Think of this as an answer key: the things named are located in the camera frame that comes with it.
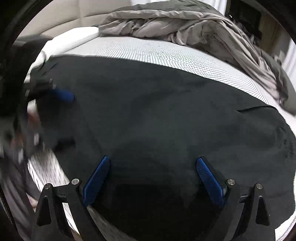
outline gray comforter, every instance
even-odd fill
[[[284,109],[296,114],[296,93],[288,76],[279,74],[284,72],[282,68],[260,49],[256,50],[242,30],[208,4],[170,0],[122,7],[108,14],[99,32],[158,38],[202,49],[244,70]]]

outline white mattress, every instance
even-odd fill
[[[296,133],[296,118],[284,111],[261,85],[236,68],[202,51],[154,39],[97,37],[64,54],[137,60],[181,69],[223,82],[274,106],[284,117],[292,131]],[[28,168],[40,191],[46,183],[52,183],[54,186],[69,183],[51,150],[33,156],[29,160]],[[294,194],[296,193],[295,184],[294,180]],[[67,204],[64,204],[64,209],[70,226],[78,232]],[[89,207],[89,211],[107,241],[134,240],[109,224],[91,207]],[[275,230],[276,240],[283,240],[295,222],[296,212]]]

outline black plastic bracket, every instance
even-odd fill
[[[83,240],[106,241],[87,208],[82,205],[82,197],[78,191],[80,183],[81,181],[58,187],[48,183],[44,186],[36,208],[32,241],[74,240],[62,203],[68,203]]]
[[[228,189],[226,204],[204,241],[275,240],[263,186],[259,183],[253,187],[240,186],[237,183],[231,185],[227,180],[225,183]],[[241,204],[243,209],[239,211],[238,206]]]

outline dark blanket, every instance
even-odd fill
[[[194,240],[217,210],[201,188],[196,159],[226,178],[261,183],[278,227],[295,210],[295,136],[278,111],[251,95],[195,74],[137,61],[50,58],[31,78],[73,91],[65,104],[37,102],[47,146],[67,177],[85,183],[104,155],[111,171],[94,206],[142,240]]]

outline bedding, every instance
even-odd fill
[[[272,96],[270,96],[258,83],[230,65],[196,49],[160,40],[144,40],[131,37],[98,37],[68,51],[67,54],[133,59],[182,69],[203,77],[214,79],[241,89],[258,99],[263,100],[263,102],[276,107],[284,116],[291,129],[294,129],[295,127],[294,117],[282,110]],[[51,182],[54,185],[68,182],[67,177],[59,167],[52,152],[39,154],[39,156],[36,155],[33,157],[29,162],[29,169],[37,184],[39,184],[38,186],[40,189],[42,189],[43,185],[47,182]],[[100,227],[105,225],[108,228],[114,229],[110,224],[106,224],[107,222],[102,219],[102,217],[96,217],[98,219],[97,224],[100,225]],[[67,218],[73,223],[70,215],[67,215]],[[277,240],[281,240],[286,235],[293,225],[293,222],[295,222],[294,219],[295,215],[293,214],[289,220],[276,229]]]
[[[36,60],[31,64],[25,82],[30,81],[31,70],[45,63],[51,55],[64,53],[98,36],[97,27],[73,28],[47,41]]]
[[[296,114],[287,75],[281,67],[256,51],[247,35],[208,4],[193,0],[170,0],[122,7],[107,15],[99,26],[101,35],[158,38],[202,49],[241,68],[260,83],[282,107]]]

